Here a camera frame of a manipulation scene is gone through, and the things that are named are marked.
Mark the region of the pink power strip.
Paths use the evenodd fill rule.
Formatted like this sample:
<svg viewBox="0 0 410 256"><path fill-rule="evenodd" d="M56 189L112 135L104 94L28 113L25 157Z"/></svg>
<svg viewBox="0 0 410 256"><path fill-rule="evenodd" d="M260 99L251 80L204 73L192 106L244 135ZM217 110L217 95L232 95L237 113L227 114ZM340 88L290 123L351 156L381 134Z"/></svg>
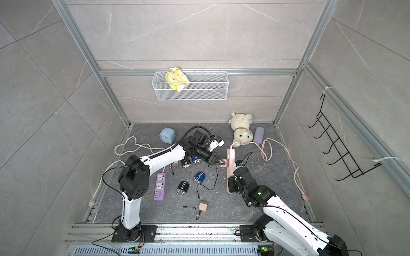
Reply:
<svg viewBox="0 0 410 256"><path fill-rule="evenodd" d="M234 171L236 168L236 164L235 164L235 150L233 148L229 148L227 150L227 161L226 161L226 173L227 173L227 177L226 177L226 182L227 182L227 193L231 194L231 192L229 191L229 178L234 176Z"/></svg>

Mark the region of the black wall hook rack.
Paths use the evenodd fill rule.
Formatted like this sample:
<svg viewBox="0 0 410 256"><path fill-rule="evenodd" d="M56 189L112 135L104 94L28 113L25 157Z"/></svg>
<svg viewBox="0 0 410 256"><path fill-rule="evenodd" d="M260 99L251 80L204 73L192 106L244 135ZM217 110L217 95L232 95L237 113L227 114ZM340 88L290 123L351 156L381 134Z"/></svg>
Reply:
<svg viewBox="0 0 410 256"><path fill-rule="evenodd" d="M318 114L316 115L315 122L312 125L308 125L307 127L310 129L320 127L322 132L320 135L314 135L314 139L321 139L322 137L326 137L331 142L327 151L323 151L324 155L328 155L330 153L337 153L337 158L333 162L328 162L328 166L333 166L339 162L342 162L344 167L347 169L348 174L343 178L335 178L336 181L344 181L348 178L356 179L365 175L366 173L371 172L372 170L382 166L381 163L376 162L370 169L363 170L358 162L353 157L352 153L346 146L346 143L342 140L339 136L335 128L332 126L329 119L323 112L324 103L325 103L325 95L321 95L320 101L320 109Z"/></svg>

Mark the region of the yellow wet wipes pack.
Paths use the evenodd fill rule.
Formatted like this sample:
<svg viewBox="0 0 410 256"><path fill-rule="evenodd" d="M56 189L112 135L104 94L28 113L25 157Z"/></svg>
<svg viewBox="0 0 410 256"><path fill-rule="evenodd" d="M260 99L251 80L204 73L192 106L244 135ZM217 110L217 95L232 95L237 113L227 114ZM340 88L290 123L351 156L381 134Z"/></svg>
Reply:
<svg viewBox="0 0 410 256"><path fill-rule="evenodd" d="M168 69L165 75L165 81L177 92L181 92L190 85L190 80L179 67Z"/></svg>

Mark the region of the black electric shaver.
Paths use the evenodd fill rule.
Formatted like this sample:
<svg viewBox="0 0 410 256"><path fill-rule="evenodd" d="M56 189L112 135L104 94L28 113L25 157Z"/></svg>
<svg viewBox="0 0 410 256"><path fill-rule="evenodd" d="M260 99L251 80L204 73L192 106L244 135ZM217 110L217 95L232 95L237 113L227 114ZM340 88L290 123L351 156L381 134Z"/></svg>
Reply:
<svg viewBox="0 0 410 256"><path fill-rule="evenodd" d="M189 169L192 166L191 160L188 157L186 157L181 160L181 165L184 169Z"/></svg>

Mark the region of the pink charger plug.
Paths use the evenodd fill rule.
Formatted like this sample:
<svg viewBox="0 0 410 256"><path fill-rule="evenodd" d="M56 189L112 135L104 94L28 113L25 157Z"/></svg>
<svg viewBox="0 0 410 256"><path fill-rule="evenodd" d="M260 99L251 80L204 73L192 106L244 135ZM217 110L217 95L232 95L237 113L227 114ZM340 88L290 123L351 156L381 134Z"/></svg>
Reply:
<svg viewBox="0 0 410 256"><path fill-rule="evenodd" d="M220 167L227 167L226 159L222 160Z"/></svg>
<svg viewBox="0 0 410 256"><path fill-rule="evenodd" d="M209 203L206 202L206 201L200 201L199 207L198 207L199 211L204 211L204 212L206 212L207 209L208 209L208 204L209 204Z"/></svg>

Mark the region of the cream teddy bear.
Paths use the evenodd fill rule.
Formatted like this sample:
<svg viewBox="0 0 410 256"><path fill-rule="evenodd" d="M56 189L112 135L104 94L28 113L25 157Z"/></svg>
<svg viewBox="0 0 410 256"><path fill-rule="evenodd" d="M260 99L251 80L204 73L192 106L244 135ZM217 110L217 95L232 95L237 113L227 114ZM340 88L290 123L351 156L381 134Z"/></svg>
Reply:
<svg viewBox="0 0 410 256"><path fill-rule="evenodd" d="M235 114L231 113L232 118L228 121L228 124L233 130L233 147L239 147L249 144L253 141L254 135L250 130L252 124L252 114Z"/></svg>

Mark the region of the light blue alarm clock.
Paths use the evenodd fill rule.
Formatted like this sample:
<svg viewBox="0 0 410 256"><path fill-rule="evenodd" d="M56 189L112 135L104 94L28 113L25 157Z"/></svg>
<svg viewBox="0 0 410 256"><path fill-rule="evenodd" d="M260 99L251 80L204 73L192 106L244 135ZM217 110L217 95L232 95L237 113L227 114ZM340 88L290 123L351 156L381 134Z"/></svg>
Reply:
<svg viewBox="0 0 410 256"><path fill-rule="evenodd" d="M176 139L176 132L171 128L164 128L159 135L160 140L166 144L173 144Z"/></svg>

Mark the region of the lavender oval case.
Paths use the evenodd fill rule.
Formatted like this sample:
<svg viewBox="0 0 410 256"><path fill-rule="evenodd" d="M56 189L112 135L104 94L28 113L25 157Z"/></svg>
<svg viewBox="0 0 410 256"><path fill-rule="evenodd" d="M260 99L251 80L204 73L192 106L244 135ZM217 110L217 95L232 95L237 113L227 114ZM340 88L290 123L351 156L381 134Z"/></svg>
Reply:
<svg viewBox="0 0 410 256"><path fill-rule="evenodd" d="M261 145L264 140L265 129L263 127L257 127L254 133L253 142L257 145Z"/></svg>

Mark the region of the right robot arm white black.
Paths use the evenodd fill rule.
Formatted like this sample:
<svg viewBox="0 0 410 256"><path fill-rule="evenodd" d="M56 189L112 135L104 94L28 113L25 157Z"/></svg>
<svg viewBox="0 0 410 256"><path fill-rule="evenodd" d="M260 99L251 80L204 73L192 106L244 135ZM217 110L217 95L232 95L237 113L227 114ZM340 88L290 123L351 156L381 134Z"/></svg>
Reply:
<svg viewBox="0 0 410 256"><path fill-rule="evenodd" d="M247 167L238 167L228 179L230 192L242 196L250 208L263 215L254 223L255 237L279 244L294 256L348 256L360 250L347 248L343 239L315 228L305 221L268 186L259 185Z"/></svg>

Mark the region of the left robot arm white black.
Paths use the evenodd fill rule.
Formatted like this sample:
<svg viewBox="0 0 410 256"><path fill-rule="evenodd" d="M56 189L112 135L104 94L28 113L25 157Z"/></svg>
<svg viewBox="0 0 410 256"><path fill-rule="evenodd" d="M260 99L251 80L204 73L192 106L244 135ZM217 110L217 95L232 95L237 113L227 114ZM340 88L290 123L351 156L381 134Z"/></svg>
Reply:
<svg viewBox="0 0 410 256"><path fill-rule="evenodd" d="M118 177L121 194L122 215L115 227L113 243L153 242L156 226L144 230L141 225L140 208L142 197L149 187L149 178L161 168L176 161L189 160L195 156L212 167L224 165L225 161L214 151L224 145L221 137L212 135L209 130L200 125L190 128L177 142L170 147L151 155L130 156Z"/></svg>

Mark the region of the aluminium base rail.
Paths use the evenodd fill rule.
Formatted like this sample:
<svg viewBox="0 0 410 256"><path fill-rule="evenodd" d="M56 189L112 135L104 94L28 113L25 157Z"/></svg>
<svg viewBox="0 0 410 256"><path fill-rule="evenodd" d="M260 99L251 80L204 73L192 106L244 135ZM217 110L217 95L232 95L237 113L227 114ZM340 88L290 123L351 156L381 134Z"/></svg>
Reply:
<svg viewBox="0 0 410 256"><path fill-rule="evenodd" d="M111 224L74 224L64 239L67 256L257 256L278 243L240 235L244 224L147 224L144 242L114 243Z"/></svg>

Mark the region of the black shaver power plug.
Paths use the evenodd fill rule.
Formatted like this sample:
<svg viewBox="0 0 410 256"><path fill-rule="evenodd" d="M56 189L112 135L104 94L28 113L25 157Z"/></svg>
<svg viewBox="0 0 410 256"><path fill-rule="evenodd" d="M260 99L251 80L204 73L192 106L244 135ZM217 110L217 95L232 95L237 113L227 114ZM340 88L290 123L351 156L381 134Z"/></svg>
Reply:
<svg viewBox="0 0 410 256"><path fill-rule="evenodd" d="M189 187L190 185L187 181L181 181L177 187L177 192L183 195L187 193Z"/></svg>

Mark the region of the purple power strip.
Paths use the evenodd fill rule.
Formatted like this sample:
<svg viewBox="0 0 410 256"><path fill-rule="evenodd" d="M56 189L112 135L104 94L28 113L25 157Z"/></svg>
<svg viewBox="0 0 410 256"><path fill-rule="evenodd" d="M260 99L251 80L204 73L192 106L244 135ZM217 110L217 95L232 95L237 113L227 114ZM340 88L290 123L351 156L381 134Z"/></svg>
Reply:
<svg viewBox="0 0 410 256"><path fill-rule="evenodd" d="M164 195L165 195L165 182L166 182L166 174L165 173L158 173L155 183L155 190L154 190L154 200L156 202L163 202Z"/></svg>

